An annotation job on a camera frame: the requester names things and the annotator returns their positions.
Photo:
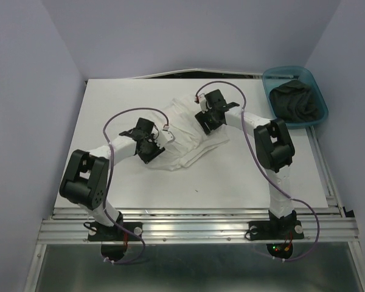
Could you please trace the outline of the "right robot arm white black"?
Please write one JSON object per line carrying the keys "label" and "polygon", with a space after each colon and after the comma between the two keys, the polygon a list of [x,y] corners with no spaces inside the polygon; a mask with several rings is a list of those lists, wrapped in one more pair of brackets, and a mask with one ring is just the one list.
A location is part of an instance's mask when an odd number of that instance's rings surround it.
{"label": "right robot arm white black", "polygon": [[200,111],[195,115],[206,135],[224,126],[239,129],[245,135],[252,158],[269,184],[269,233],[282,237],[290,230],[285,217],[294,206],[290,195],[290,165],[295,148],[282,119],[269,120],[245,111],[238,103],[228,103],[220,90],[195,97]]}

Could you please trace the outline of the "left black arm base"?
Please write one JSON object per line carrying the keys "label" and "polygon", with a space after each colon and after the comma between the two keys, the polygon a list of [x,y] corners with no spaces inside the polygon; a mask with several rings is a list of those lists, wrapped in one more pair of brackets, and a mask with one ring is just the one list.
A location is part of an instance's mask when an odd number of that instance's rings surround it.
{"label": "left black arm base", "polygon": [[133,259],[125,259],[130,242],[140,242],[142,238],[143,223],[140,221],[125,221],[119,212],[116,220],[123,228],[131,232],[127,233],[115,224],[104,226],[96,221],[86,221],[83,226],[88,230],[88,241],[101,243],[100,253],[104,261],[112,264],[132,262]]}

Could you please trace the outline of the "white pleated skirt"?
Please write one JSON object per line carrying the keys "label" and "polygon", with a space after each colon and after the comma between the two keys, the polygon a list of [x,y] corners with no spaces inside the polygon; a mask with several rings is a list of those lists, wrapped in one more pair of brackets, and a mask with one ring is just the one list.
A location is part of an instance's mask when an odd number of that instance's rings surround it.
{"label": "white pleated skirt", "polygon": [[193,95],[179,96],[162,109],[169,118],[169,131],[175,140],[167,144],[165,151],[149,162],[147,168],[166,171],[188,168],[207,152],[229,141],[225,127],[210,135],[204,133],[195,118],[200,106],[193,100]]}

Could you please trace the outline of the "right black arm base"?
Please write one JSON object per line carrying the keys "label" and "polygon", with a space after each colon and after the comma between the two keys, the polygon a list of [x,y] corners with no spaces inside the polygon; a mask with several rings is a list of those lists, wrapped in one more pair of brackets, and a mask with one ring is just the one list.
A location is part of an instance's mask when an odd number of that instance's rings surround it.
{"label": "right black arm base", "polygon": [[289,260],[293,253],[293,242],[304,239],[304,230],[293,210],[289,215],[277,218],[268,212],[268,220],[248,222],[245,239],[249,241],[266,240],[267,251],[275,259]]}

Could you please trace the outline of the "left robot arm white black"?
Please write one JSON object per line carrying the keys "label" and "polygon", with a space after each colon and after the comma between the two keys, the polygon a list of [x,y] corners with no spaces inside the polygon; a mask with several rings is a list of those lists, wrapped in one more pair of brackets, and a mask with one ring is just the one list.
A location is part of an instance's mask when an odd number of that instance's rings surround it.
{"label": "left robot arm white black", "polygon": [[109,239],[118,239],[123,234],[123,224],[118,221],[121,213],[106,200],[109,173],[117,163],[136,155],[148,164],[174,139],[167,125],[157,130],[154,122],[140,118],[134,128],[121,132],[104,146],[73,151],[59,194],[87,211],[102,225],[102,232]]}

